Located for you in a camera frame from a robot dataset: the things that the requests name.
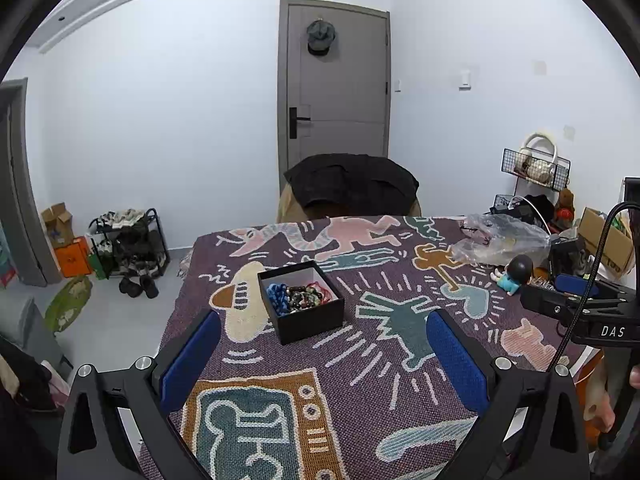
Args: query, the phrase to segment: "green rug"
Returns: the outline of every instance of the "green rug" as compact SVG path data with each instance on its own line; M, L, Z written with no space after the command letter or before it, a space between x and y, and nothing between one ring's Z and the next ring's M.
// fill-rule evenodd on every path
M91 297L92 287L88 277L76 276L56 294L44 316L52 332L62 332L76 320Z

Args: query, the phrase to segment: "black shoe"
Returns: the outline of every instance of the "black shoe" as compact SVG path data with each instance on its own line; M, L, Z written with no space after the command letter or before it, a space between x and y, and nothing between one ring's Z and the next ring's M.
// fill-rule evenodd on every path
M160 294L160 292L158 292L156 284L154 283L154 280L150 276L140 276L140 286L144 289L144 291L146 292L146 296L150 300L156 298L158 294Z
M120 285L118 286L120 292L122 294L129 294L132 298L137 298L140 294L142 294L142 287L137 283L132 282L126 276L120 281Z

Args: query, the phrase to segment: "white cable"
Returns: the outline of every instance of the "white cable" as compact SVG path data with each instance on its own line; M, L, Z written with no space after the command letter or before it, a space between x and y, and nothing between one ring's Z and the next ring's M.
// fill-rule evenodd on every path
M546 232L549 233L549 236L551 236L551 230L549 229L549 226L546 225L546 221L545 218L540 214L540 211L537 210L536 206L534 206L529 200L527 200L526 198L524 198L523 196L519 196L519 195L515 195L511 200L509 200L509 205L507 206L507 209L513 209L513 207L511 207L512 202L515 199L520 199L520 200L524 200L527 204L529 204L532 208L533 211L535 211L536 213L538 213L538 216L540 217L540 219L542 220L542 225L545 227Z

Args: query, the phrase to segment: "finger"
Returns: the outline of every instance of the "finger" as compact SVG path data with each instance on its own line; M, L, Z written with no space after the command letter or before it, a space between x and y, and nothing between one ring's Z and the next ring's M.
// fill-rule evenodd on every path
M613 424L615 423L615 421L616 414L611 408L609 394L607 392L604 392L602 400L598 403L596 415L592 419L591 423L594 425L594 427L596 427L597 430L603 433L609 433L611 428L613 428Z
M640 365L634 366L629 377L629 384L636 390L640 390Z

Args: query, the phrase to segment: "white wall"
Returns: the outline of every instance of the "white wall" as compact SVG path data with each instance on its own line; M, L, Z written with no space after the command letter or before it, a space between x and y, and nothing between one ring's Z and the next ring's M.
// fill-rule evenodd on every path
M333 0L388 10L388 0ZM44 58L53 202L157 208L171 248L275 220L280 0L134 0Z
M556 134L576 209L608 211L640 174L640 80L581 0L392 0L390 157L420 181L425 214L485 212L515 177L504 148ZM535 62L546 75L535 75ZM472 90L458 90L460 69ZM564 138L565 126L575 139Z
M38 211L51 205L49 186L47 185L47 153L43 138L44 80L42 61L43 56L38 53L36 48L25 47L18 54L4 77L4 81L27 78L24 136L33 199Z

